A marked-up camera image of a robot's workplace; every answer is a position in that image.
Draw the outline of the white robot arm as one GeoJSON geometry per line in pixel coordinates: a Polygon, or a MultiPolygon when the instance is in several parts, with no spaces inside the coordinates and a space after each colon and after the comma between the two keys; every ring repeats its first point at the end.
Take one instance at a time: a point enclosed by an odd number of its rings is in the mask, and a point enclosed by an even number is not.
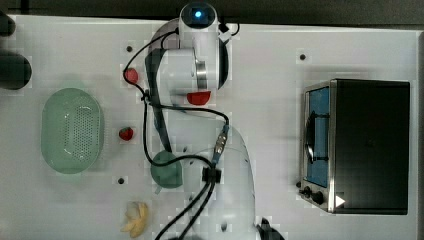
{"type": "Polygon", "coordinates": [[[211,106],[228,78],[230,31],[212,5],[190,2],[154,37],[146,103],[163,149],[151,175],[162,188],[182,188],[186,201],[155,240],[257,240],[245,142],[211,106]]]}

